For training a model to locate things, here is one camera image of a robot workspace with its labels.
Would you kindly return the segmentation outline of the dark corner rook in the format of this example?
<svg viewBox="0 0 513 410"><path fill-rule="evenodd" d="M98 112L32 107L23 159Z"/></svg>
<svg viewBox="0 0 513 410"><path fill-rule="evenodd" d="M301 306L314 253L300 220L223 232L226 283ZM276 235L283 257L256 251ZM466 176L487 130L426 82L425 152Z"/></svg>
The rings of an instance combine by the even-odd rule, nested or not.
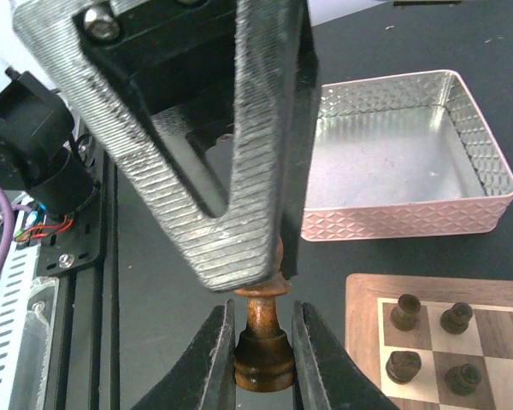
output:
<svg viewBox="0 0 513 410"><path fill-rule="evenodd" d="M411 331L416 328L421 310L420 300L411 294L402 294L390 313L390 320L400 331Z"/></svg>

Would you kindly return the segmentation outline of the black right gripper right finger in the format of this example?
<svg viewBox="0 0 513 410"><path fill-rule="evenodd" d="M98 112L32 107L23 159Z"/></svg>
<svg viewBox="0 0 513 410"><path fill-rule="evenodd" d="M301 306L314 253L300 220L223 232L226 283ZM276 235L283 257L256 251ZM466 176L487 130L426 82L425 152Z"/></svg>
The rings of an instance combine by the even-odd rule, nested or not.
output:
<svg viewBox="0 0 513 410"><path fill-rule="evenodd" d="M294 303L292 348L295 409L398 409L357 367L308 302Z"/></svg>

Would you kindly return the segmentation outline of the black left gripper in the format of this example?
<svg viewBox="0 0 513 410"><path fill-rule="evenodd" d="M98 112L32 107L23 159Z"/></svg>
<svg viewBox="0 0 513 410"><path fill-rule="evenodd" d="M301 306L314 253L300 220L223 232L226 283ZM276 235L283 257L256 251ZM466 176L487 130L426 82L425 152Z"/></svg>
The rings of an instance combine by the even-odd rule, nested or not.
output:
<svg viewBox="0 0 513 410"><path fill-rule="evenodd" d="M22 43L198 280L275 274L289 1L14 1Z"/></svg>

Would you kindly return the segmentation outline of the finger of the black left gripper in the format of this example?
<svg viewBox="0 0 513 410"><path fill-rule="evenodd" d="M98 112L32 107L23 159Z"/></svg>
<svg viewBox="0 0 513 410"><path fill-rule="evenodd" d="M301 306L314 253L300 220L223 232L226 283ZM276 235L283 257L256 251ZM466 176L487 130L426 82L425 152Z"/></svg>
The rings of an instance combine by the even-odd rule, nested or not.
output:
<svg viewBox="0 0 513 410"><path fill-rule="evenodd" d="M280 142L280 207L278 211L278 259L285 279L298 274L299 238L303 227L316 120L321 100L319 60L306 1L289 1L286 20L284 68L286 114L280 117L285 130Z"/></svg>

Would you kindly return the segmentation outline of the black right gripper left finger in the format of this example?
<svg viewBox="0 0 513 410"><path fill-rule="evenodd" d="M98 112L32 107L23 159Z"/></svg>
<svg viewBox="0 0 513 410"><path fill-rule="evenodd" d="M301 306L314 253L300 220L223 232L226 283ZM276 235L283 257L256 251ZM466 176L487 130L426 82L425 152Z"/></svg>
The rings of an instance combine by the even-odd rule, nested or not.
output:
<svg viewBox="0 0 513 410"><path fill-rule="evenodd" d="M234 301L215 306L172 369L135 409L234 409Z"/></svg>

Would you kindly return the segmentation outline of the dark chess pawn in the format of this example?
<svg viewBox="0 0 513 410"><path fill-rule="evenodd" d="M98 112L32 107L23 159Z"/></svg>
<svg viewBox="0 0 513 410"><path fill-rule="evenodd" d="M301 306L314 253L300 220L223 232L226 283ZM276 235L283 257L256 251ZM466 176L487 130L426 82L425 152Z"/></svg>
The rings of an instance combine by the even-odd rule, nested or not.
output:
<svg viewBox="0 0 513 410"><path fill-rule="evenodd" d="M468 329L472 317L473 309L469 304L456 302L441 314L439 323L446 332L460 335Z"/></svg>
<svg viewBox="0 0 513 410"><path fill-rule="evenodd" d="M476 391L481 384L481 370L472 364L466 363L450 368L444 376L449 391L455 395L466 396Z"/></svg>

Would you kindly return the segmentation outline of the dark bishop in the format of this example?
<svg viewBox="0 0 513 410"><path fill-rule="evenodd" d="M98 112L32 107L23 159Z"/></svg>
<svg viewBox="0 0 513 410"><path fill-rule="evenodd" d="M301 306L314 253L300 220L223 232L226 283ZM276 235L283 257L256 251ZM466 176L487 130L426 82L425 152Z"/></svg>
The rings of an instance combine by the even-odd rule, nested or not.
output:
<svg viewBox="0 0 513 410"><path fill-rule="evenodd" d="M248 302L246 326L234 350L235 382L252 392L271 393L293 384L294 353L276 308L276 298L290 291L280 270L283 255L283 242L278 240L273 278L235 291Z"/></svg>

